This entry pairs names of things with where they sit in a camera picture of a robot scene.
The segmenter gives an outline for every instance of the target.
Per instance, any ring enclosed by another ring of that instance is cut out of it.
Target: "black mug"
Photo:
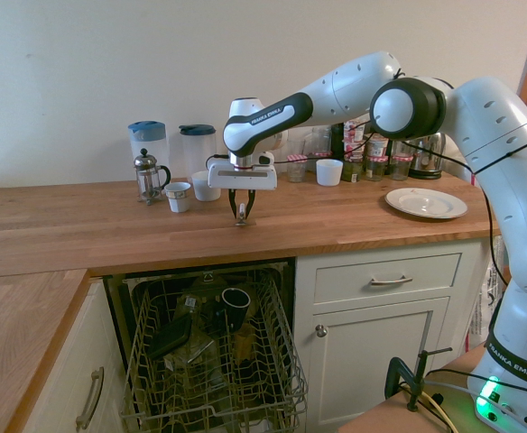
[[[249,295],[241,289],[230,287],[222,291],[219,309],[216,311],[218,327],[224,331],[228,328],[230,333],[237,332],[244,324],[250,302]]]

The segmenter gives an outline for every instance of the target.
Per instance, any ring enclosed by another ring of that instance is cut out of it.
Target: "open dishwasher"
[[[282,294],[292,303],[293,292],[278,290],[290,266],[238,265],[122,279],[135,323],[124,342],[130,354],[121,411],[126,431],[273,433],[299,426],[308,387],[281,300]],[[230,287],[251,299],[236,332],[226,314],[223,326],[214,319],[221,293]],[[157,336],[173,329],[191,304],[186,343],[158,356]]]

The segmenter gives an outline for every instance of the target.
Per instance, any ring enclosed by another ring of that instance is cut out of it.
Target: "small white cup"
[[[335,187],[342,176],[344,162],[338,160],[317,160],[316,180],[323,187]]]
[[[191,185],[188,182],[173,182],[165,186],[171,212],[186,212],[190,208],[190,189]]]
[[[220,188],[210,188],[208,185],[209,171],[198,171],[191,175],[195,198],[199,201],[213,201],[221,196]]]

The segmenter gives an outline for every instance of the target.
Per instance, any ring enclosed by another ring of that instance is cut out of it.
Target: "robotic arm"
[[[257,99],[234,101],[224,129],[230,159],[211,163],[209,184],[275,189],[273,157],[265,151],[281,141],[269,137],[293,126],[341,123],[368,111],[372,127],[391,139],[436,132],[450,136],[493,205],[513,276],[474,370],[491,381],[470,378],[468,388],[515,415],[478,399],[476,415],[483,422],[503,433],[526,432],[527,106],[497,78],[476,78],[453,89],[435,78],[399,78],[399,71],[391,54],[376,52],[334,69],[272,106],[264,108]]]

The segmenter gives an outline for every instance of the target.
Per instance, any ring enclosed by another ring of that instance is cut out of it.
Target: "dishwasher rack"
[[[129,433],[274,433],[300,425],[308,386],[287,318],[273,276],[267,270],[253,275],[243,284],[256,293],[259,309],[248,321],[252,359],[241,364],[234,335],[207,320],[199,328],[215,341],[215,355],[206,351],[174,372],[162,359],[152,361],[146,350],[153,335],[172,319],[174,300],[192,291],[173,292],[166,281],[143,291],[121,411]]]

